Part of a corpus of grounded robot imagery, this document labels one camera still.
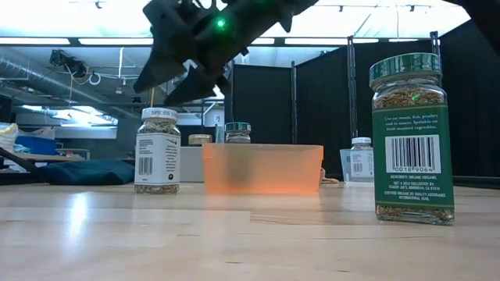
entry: black partition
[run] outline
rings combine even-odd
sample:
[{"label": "black partition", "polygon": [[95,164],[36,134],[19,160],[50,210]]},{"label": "black partition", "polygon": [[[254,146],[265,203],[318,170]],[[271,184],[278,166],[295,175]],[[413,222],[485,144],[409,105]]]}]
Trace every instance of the black partition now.
[{"label": "black partition", "polygon": [[323,145],[328,176],[341,176],[339,151],[351,147],[346,47],[297,66],[297,142]]},{"label": "black partition", "polygon": [[234,66],[233,120],[252,125],[252,142],[291,144],[291,70]]},{"label": "black partition", "polygon": [[455,176],[500,177],[500,56],[469,21],[441,37]]},{"label": "black partition", "polygon": [[431,52],[429,41],[381,42],[375,44],[355,44],[356,60],[356,109],[358,120],[358,136],[372,137],[372,98],[373,91],[369,86],[370,67],[395,55],[411,52]]}]

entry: ceiling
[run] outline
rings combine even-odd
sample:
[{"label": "ceiling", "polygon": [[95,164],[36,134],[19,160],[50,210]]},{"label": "ceiling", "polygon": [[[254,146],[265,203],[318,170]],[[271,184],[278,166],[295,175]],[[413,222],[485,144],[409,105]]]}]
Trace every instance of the ceiling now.
[{"label": "ceiling", "polygon": [[[0,37],[151,36],[142,13],[149,0],[96,1],[2,1]],[[224,4],[217,0],[217,6]],[[445,34],[469,19],[460,6],[440,0],[319,0],[294,18],[289,34],[276,24],[262,36],[427,38],[431,31]]]}]

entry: fluorescent light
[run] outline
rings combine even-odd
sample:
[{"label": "fluorescent light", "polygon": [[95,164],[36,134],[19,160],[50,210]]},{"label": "fluorescent light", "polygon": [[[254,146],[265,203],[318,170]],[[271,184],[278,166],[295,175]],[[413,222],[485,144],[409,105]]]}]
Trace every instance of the fluorescent light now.
[{"label": "fluorescent light", "polygon": [[323,44],[323,45],[346,45],[347,39],[342,38],[286,38],[285,44]]},{"label": "fluorescent light", "polygon": [[29,110],[42,110],[43,109],[41,106],[33,106],[33,105],[23,105],[21,107],[25,108],[25,109],[29,109]]},{"label": "fluorescent light", "polygon": [[411,42],[418,41],[418,39],[389,39],[389,42]]},{"label": "fluorescent light", "polygon": [[274,44],[274,38],[257,38],[252,44]]},{"label": "fluorescent light", "polygon": [[101,115],[103,115],[102,112],[100,112],[99,110],[96,110],[95,108],[93,108],[91,106],[75,105],[75,106],[73,106],[73,108],[78,109],[78,110],[80,110],[82,112],[91,114],[93,116],[101,116]]},{"label": "fluorescent light", "polygon": [[0,44],[70,44],[66,38],[0,37]]},{"label": "fluorescent light", "polygon": [[369,39],[369,38],[354,38],[352,39],[354,43],[377,43],[378,39]]},{"label": "fluorescent light", "polygon": [[61,124],[61,126],[69,126],[69,127],[92,127],[89,123],[71,123],[71,124]]},{"label": "fluorescent light", "polygon": [[102,45],[150,45],[153,38],[80,38],[80,44]]}]

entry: white jar lid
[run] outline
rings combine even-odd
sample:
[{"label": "white jar lid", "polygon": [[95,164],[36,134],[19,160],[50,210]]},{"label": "white jar lid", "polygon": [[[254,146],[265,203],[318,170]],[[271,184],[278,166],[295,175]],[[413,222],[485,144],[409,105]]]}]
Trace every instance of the white jar lid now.
[{"label": "white jar lid", "polygon": [[372,139],[369,137],[355,137],[352,139],[351,144],[371,144]]},{"label": "white jar lid", "polygon": [[142,117],[144,119],[169,119],[177,122],[177,112],[168,108],[144,108],[142,109]]}]

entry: glass jar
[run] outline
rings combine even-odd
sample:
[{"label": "glass jar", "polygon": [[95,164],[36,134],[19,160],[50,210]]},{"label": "glass jar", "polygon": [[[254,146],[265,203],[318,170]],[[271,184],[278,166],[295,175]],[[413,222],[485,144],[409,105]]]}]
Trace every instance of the glass jar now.
[{"label": "glass jar", "polygon": [[371,151],[372,149],[372,139],[369,137],[355,137],[351,141],[352,151]]},{"label": "glass jar", "polygon": [[351,179],[355,183],[373,183],[373,148],[369,137],[352,139],[350,153]]},{"label": "glass jar", "polygon": [[244,122],[232,122],[226,124],[226,143],[228,144],[250,144],[250,124]]},{"label": "glass jar", "polygon": [[202,146],[203,144],[211,144],[212,136],[207,134],[192,134],[189,135],[189,146]]},{"label": "glass jar", "polygon": [[177,112],[145,108],[137,131],[134,189],[139,194],[175,194],[180,182]]},{"label": "glass jar", "polygon": [[412,53],[370,68],[375,202],[381,220],[455,220],[446,93],[437,55]]}]

